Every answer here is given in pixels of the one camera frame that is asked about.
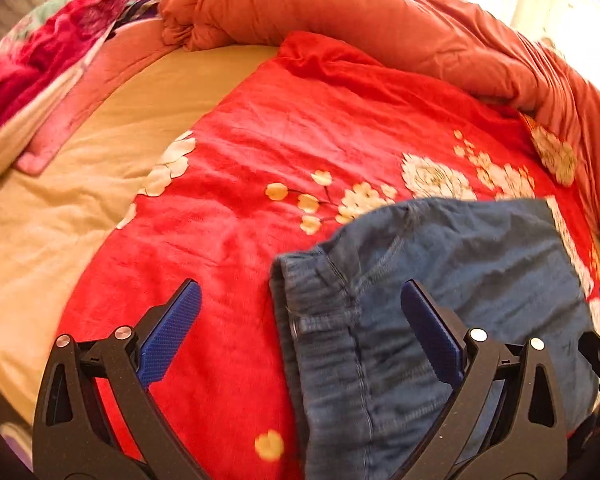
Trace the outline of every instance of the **jeans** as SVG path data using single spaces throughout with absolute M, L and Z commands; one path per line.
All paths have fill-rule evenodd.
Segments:
M 598 382 L 578 338 L 593 324 L 546 202 L 402 202 L 272 267 L 307 480 L 387 480 L 448 399 L 400 309 L 410 278 L 501 342 L 542 338 L 568 429 L 590 414 Z M 469 456 L 489 422 L 480 418 Z

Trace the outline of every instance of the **beige bedsheet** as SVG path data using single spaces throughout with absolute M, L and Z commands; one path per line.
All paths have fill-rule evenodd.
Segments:
M 64 304 L 154 162 L 275 52 L 177 50 L 109 97 L 42 176 L 0 178 L 0 390 L 25 420 Z

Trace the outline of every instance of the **yellow flower print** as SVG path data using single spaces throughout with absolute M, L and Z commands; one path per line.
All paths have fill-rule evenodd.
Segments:
M 272 200 L 284 200 L 288 192 L 289 190 L 284 184 L 274 182 L 273 184 L 269 184 L 267 186 L 267 189 L 264 193 Z
M 126 210 L 125 217 L 116 225 L 116 229 L 122 229 L 136 217 L 136 203 L 132 202 L 129 209 Z
M 254 448 L 265 462 L 275 462 L 285 452 L 285 441 L 277 431 L 269 430 L 256 438 Z
M 575 178 L 578 159 L 573 148 L 545 129 L 528 115 L 521 114 L 531 133 L 531 140 L 540 155 L 542 165 L 547 168 L 558 184 L 570 186 Z
M 305 213 L 315 213 L 320 207 L 320 202 L 313 195 L 303 193 L 298 197 L 298 209 L 301 209 Z
M 485 170 L 491 165 L 491 157 L 489 156 L 488 153 L 484 153 L 484 152 L 480 152 L 478 153 L 478 156 L 475 158 L 476 166 L 480 166 L 481 168 L 484 168 Z
M 315 235 L 322 226 L 322 222 L 317 216 L 304 215 L 300 228 L 308 235 Z
M 567 251 L 569 259 L 571 260 L 571 265 L 580 280 L 580 288 L 584 293 L 584 297 L 588 298 L 592 293 L 594 286 L 591 273 L 578 254 L 576 242 L 573 240 L 573 237 L 571 237 L 567 222 L 564 221 L 564 217 L 560 212 L 560 207 L 558 206 L 558 201 L 555 199 L 555 196 L 549 195 L 545 197 L 545 200 L 554 217 L 555 229 L 560 233 L 560 237 L 562 238 L 564 250 Z
M 600 336 L 600 298 L 589 301 L 589 312 L 593 321 L 593 329 Z
M 505 164 L 504 168 L 492 164 L 487 172 L 491 181 L 502 190 L 501 193 L 496 194 L 496 200 L 536 196 L 528 178 L 518 170 L 514 170 L 510 164 Z
M 189 137 L 191 131 L 187 130 L 177 137 L 164 151 L 155 163 L 151 172 L 146 176 L 138 194 L 146 196 L 160 196 L 174 178 L 182 176 L 189 165 L 187 153 L 196 147 L 196 138 Z M 136 203 L 133 202 L 125 217 L 118 223 L 116 229 L 122 229 L 136 216 Z
M 591 260 L 590 268 L 593 272 L 593 275 L 597 280 L 600 279 L 600 256 L 598 255 L 598 250 L 596 249 L 596 244 L 593 243 L 591 245 L 591 250 L 589 251 L 589 259 Z
M 398 190 L 393 186 L 389 186 L 388 184 L 380 184 L 380 191 L 382 191 L 384 196 L 389 199 L 395 198 L 395 196 L 398 194 Z
M 342 217 L 340 220 L 349 219 L 349 221 L 387 205 L 387 201 L 368 182 L 362 182 L 353 186 L 353 189 L 347 189 L 341 202 L 342 205 L 338 207 L 338 214 Z
M 430 158 L 402 154 L 402 178 L 414 198 L 440 196 L 459 200 L 477 200 L 466 177 Z
M 311 178 L 319 186 L 330 186 L 331 185 L 331 173 L 328 171 L 315 170 L 311 174 Z
M 529 170 L 526 166 L 522 166 L 522 168 L 518 168 L 518 171 L 520 172 L 520 176 L 526 180 L 528 180 L 529 185 L 531 187 L 536 187 L 536 181 L 534 180 L 534 178 L 529 175 Z
M 487 173 L 487 170 L 484 168 L 478 168 L 476 171 L 478 173 L 478 180 L 480 180 L 481 183 L 483 183 L 491 191 L 496 189 L 496 186 L 493 183 L 493 180 L 491 180 L 489 173 Z
M 339 224 L 348 224 L 358 216 L 372 211 L 383 205 L 394 204 L 394 198 L 397 195 L 397 190 L 388 184 L 381 184 L 380 189 L 385 198 L 380 196 L 380 193 L 375 190 L 368 182 L 356 184 L 352 189 L 347 189 L 341 204 L 336 204 L 330 196 L 328 186 L 331 185 L 331 174 L 328 171 L 315 171 L 311 174 L 312 180 L 324 187 L 326 195 L 325 200 L 319 200 L 314 195 L 302 192 L 297 189 L 289 189 L 285 184 L 275 182 L 269 184 L 265 190 L 265 194 L 272 200 L 283 200 L 289 193 L 298 193 L 298 208 L 303 212 L 308 213 L 302 216 L 300 228 L 308 235 L 317 233 L 322 224 L 327 221 L 335 220 Z M 313 213 L 320 209 L 321 205 L 331 208 L 337 208 L 338 213 L 331 218 L 318 218 Z

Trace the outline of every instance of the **jeans seam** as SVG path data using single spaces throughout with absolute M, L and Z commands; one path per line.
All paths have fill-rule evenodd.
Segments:
M 344 274 L 342 274 L 340 272 L 340 269 L 336 266 L 335 263 L 333 263 L 333 260 L 329 257 L 328 254 L 325 253 L 324 256 L 327 258 L 327 262 L 329 263 L 329 266 L 331 267 L 331 270 L 338 277 L 338 279 L 342 283 L 342 286 L 346 289 L 347 288 L 347 281 L 344 279 Z
M 391 264 L 398 250 L 406 241 L 406 234 L 413 231 L 414 225 L 418 221 L 419 210 L 415 206 L 410 206 L 408 214 L 410 215 L 408 220 L 402 225 L 400 233 L 392 240 L 389 248 L 372 269 L 360 278 L 360 282 L 355 290 L 356 295 L 362 294 L 369 286 L 374 285 L 380 278 L 387 274 L 389 264 Z
M 366 381 L 365 381 L 365 371 L 362 366 L 362 358 L 360 356 L 360 346 L 358 345 L 358 340 L 354 336 L 351 327 L 348 329 L 349 336 L 353 341 L 354 346 L 354 358 L 356 361 L 356 369 L 358 371 L 358 384 L 360 385 L 360 407 L 366 416 L 366 423 L 369 428 L 369 440 L 368 443 L 365 444 L 365 449 L 362 457 L 363 464 L 363 480 L 368 480 L 369 478 L 369 452 L 370 452 L 370 443 L 373 440 L 374 431 L 373 431 L 373 421 L 371 419 L 371 413 L 369 412 L 368 402 L 367 402 L 367 394 L 366 394 Z

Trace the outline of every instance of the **magenta cloth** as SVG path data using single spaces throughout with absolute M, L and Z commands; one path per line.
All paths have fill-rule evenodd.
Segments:
M 72 0 L 0 54 L 0 127 L 44 91 L 116 21 L 129 0 Z

